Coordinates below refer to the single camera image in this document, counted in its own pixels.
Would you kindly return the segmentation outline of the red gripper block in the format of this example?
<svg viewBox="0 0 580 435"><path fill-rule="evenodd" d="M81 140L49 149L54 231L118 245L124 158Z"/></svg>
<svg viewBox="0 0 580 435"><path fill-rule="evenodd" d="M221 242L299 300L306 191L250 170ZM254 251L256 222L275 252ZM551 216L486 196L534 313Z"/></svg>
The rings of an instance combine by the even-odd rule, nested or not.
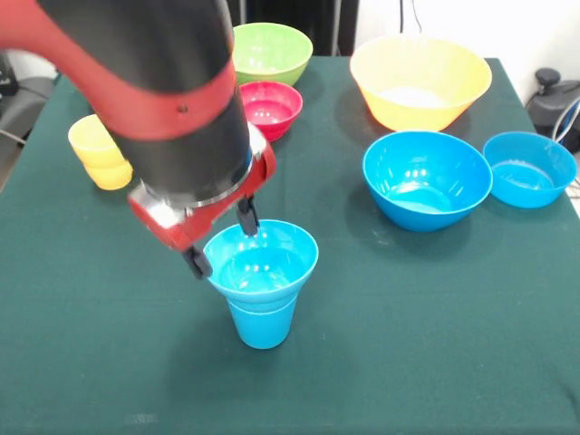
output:
<svg viewBox="0 0 580 435"><path fill-rule="evenodd" d="M257 234L254 197L276 172L276 155L264 134L252 123L247 124L253 159L244 179L222 198L194 208L171 206L155 198L144 184L128 196L130 208L139 221L165 246L183 251L183 259L197 279L212 275L213 268L205 254L194 245L210 232L214 222L237 205L237 219L243 232Z"/></svg>

